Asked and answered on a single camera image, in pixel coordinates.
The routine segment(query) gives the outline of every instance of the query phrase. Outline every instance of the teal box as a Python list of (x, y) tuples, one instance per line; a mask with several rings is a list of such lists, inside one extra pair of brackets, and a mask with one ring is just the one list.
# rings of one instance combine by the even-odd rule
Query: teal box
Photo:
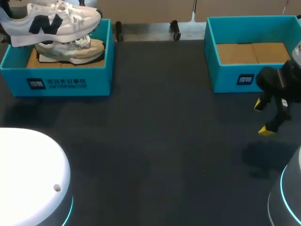
[[(217, 44), (283, 42), (290, 54), (301, 41), (301, 26), (295, 16), (209, 17), (205, 31), (205, 56), (214, 93), (261, 92), (256, 75), (265, 66), (283, 64), (222, 65)], [(250, 85), (237, 85), (239, 77), (251, 78)]]
[(13, 96), (110, 95), (114, 59), (111, 20), (102, 19), (91, 38), (106, 44), (103, 67), (26, 68), (33, 46), (13, 48), (9, 45), (0, 64), (0, 71)]

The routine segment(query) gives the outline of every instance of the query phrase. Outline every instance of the table surface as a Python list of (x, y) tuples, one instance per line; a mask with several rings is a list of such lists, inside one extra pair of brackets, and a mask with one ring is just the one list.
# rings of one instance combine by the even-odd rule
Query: table surface
[(258, 93), (214, 94), (202, 40), (115, 50), (110, 97), (21, 100), (0, 78), (0, 126), (43, 132), (69, 159), (71, 225), (268, 226), (269, 191), (300, 144), (300, 106), (261, 137), (274, 103), (257, 113)]

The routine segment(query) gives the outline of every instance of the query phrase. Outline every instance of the shoelace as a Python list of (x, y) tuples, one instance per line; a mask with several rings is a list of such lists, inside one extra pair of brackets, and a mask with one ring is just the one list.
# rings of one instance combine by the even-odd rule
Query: shoelace
[(79, 40), (74, 41), (74, 44), (79, 46), (80, 48), (84, 48), (90, 45), (91, 39), (89, 35), (82, 37)]
[(78, 24), (79, 22), (84, 21), (84, 19), (81, 16), (73, 14), (73, 12), (81, 14), (81, 11), (79, 9), (73, 8), (71, 4), (61, 0), (58, 0), (56, 4), (50, 4), (50, 9), (52, 11), (57, 11), (60, 7), (65, 8), (65, 12), (70, 17), (70, 20), (73, 24)]

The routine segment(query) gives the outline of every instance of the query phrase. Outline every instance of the white sneaker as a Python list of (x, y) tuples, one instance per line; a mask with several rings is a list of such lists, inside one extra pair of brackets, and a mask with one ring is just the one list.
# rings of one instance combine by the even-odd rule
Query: white sneaker
[(103, 41), (90, 39), (89, 35), (71, 43), (53, 42), (35, 45), (37, 58), (41, 63), (72, 63), (85, 65), (104, 59), (105, 44)]
[(49, 6), (28, 4), (27, 12), (23, 19), (12, 19), (0, 8), (0, 23), (13, 47), (74, 41), (91, 33), (101, 20), (98, 9), (73, 7), (61, 0)]

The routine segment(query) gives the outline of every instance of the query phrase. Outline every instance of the round white device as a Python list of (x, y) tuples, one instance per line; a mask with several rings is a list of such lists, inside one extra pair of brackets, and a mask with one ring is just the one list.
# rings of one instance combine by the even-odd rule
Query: round white device
[(0, 128), (0, 180), (1, 226), (66, 224), (73, 205), (70, 166), (53, 139)]
[(272, 226), (301, 225), (301, 148), (299, 147), (268, 199), (268, 215)]

